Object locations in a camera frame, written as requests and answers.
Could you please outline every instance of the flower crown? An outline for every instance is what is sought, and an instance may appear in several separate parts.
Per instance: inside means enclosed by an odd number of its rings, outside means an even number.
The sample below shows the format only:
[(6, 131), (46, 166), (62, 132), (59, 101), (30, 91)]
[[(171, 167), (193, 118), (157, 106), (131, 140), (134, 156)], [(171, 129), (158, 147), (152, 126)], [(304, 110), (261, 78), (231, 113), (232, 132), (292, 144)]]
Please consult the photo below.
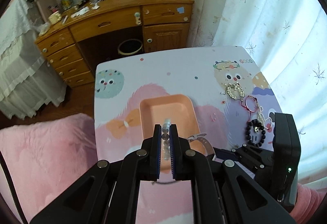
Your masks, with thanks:
[(215, 69), (217, 69), (217, 70), (225, 70), (225, 69), (228, 69), (228, 68), (231, 68), (231, 69), (238, 68), (238, 67), (240, 67), (240, 65), (238, 64), (237, 61), (233, 61), (233, 62), (231, 62), (231, 61), (227, 61), (227, 62), (221, 61), (221, 62), (216, 62), (216, 64), (213, 65), (213, 67)]

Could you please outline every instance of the tray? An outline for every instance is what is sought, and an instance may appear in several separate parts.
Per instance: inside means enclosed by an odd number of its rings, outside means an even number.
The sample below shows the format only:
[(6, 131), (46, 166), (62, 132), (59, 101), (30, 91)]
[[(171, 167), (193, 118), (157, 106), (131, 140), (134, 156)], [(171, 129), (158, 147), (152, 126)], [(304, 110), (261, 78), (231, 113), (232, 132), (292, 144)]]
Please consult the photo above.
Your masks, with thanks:
[[(162, 126), (167, 118), (172, 124), (177, 125), (179, 137), (188, 138), (200, 133), (192, 101), (182, 94), (142, 100), (140, 115), (143, 139), (152, 137), (154, 125)], [(202, 154), (206, 153), (199, 141), (191, 142), (190, 147)], [(164, 160), (161, 155), (160, 171), (168, 173), (170, 170), (170, 160)]]

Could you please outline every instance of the black bead bracelet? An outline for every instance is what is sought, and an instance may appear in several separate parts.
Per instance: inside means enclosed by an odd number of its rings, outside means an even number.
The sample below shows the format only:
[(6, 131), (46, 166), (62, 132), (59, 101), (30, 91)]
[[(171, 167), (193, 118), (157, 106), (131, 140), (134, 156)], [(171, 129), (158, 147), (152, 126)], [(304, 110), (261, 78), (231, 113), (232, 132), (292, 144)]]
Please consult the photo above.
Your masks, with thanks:
[[(259, 143), (254, 143), (251, 139), (251, 127), (252, 126), (256, 133), (261, 131), (261, 140)], [(252, 121), (247, 123), (247, 126), (245, 129), (246, 129), (245, 138), (246, 138), (246, 140), (248, 140), (248, 144), (256, 146), (256, 147), (261, 147), (265, 140), (265, 130), (264, 130), (263, 124), (261, 122), (259, 122), (257, 119), (253, 119)]]

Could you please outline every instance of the orange bow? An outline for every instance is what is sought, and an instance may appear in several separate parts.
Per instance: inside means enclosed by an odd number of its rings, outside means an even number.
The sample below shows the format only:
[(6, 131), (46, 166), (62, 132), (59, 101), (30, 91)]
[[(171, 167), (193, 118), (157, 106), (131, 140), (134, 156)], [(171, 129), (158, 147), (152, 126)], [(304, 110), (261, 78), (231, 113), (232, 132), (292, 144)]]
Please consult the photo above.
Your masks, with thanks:
[(106, 128), (111, 132), (113, 137), (120, 139), (127, 132), (128, 127), (134, 127), (141, 125), (140, 110), (132, 110), (126, 117), (125, 120), (112, 119), (107, 122)]

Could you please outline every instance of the yellow mug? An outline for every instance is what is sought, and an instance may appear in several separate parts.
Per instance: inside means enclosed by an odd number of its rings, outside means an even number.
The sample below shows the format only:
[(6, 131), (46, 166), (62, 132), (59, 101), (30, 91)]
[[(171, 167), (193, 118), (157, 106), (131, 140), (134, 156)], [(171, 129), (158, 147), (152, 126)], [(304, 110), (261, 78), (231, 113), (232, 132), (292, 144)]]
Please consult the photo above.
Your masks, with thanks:
[(61, 14), (60, 14), (60, 12), (55, 12), (54, 14), (51, 14), (50, 16), (49, 16), (49, 21), (50, 21), (50, 23), (51, 24), (56, 24), (56, 23), (58, 23), (60, 20), (61, 20)]

